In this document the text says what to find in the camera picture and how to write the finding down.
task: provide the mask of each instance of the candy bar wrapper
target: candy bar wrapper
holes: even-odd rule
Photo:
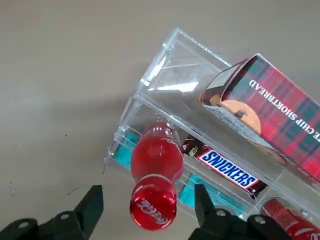
[[[192,135],[182,144],[182,151],[248,192],[252,199],[268,186]]]
[[[320,189],[320,107],[260,54],[218,74],[200,103]]]

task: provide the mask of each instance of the tartan pattern box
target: tartan pattern box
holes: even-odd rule
[[[320,182],[319,104],[263,56],[256,54],[221,72],[200,102],[215,115],[232,114],[229,119],[248,127],[241,127],[250,132],[242,134],[245,138],[275,152],[294,173]]]

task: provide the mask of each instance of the red can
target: red can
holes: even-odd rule
[[[294,240],[320,240],[320,229],[283,198],[266,201],[261,214],[272,217]]]
[[[146,230],[159,230],[172,223],[177,214],[174,183],[184,169],[178,134],[167,122],[156,122],[142,134],[131,157],[136,181],[130,201],[135,223]]]

